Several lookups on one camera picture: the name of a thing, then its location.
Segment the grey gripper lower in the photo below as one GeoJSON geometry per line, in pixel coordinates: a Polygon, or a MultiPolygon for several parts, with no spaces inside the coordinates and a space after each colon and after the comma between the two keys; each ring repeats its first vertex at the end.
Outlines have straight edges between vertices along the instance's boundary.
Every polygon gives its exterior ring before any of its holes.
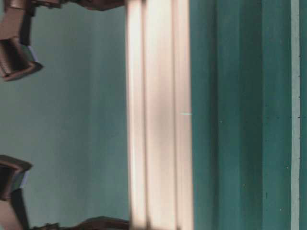
{"type": "Polygon", "coordinates": [[[4,230],[28,230],[23,186],[32,164],[7,155],[0,156],[0,226],[4,230]]]}

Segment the dark gripper finger gripping rail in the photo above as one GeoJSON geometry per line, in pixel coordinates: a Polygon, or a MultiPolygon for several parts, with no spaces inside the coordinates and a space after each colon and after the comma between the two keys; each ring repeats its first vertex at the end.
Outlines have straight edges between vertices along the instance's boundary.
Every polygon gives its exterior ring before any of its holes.
{"type": "Polygon", "coordinates": [[[129,230],[130,222],[111,217],[89,218],[72,227],[61,227],[59,223],[45,224],[41,227],[33,227],[34,230],[129,230]]]}
{"type": "Polygon", "coordinates": [[[95,11],[106,11],[125,4],[125,0],[32,0],[31,2],[35,6],[46,6],[48,8],[61,8],[62,4],[71,2],[95,11]]]}

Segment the grey gripper upper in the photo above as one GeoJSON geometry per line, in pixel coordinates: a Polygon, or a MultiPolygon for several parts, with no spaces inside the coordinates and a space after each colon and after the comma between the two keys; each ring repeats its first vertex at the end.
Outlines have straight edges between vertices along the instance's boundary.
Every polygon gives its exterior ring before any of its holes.
{"type": "Polygon", "coordinates": [[[0,75],[16,81],[40,71],[43,66],[30,48],[30,30],[35,5],[30,0],[5,0],[0,22],[0,75]]]}

